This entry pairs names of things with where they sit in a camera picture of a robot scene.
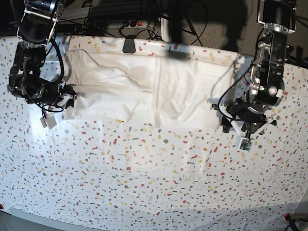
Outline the black robot arm image left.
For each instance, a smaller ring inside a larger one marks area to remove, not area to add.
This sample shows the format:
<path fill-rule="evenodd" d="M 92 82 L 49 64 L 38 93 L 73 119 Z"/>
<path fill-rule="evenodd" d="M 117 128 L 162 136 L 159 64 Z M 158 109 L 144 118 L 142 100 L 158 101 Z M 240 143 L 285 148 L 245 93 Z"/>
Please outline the black robot arm image left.
<path fill-rule="evenodd" d="M 18 43 L 8 90 L 66 119 L 118 119 L 165 128 L 220 125 L 211 104 L 230 86 L 232 60 L 189 60 L 184 53 L 145 56 L 74 49 L 59 55 L 60 74 L 40 77 L 46 45 L 59 53 L 53 34 L 63 0 L 12 0 Z"/>

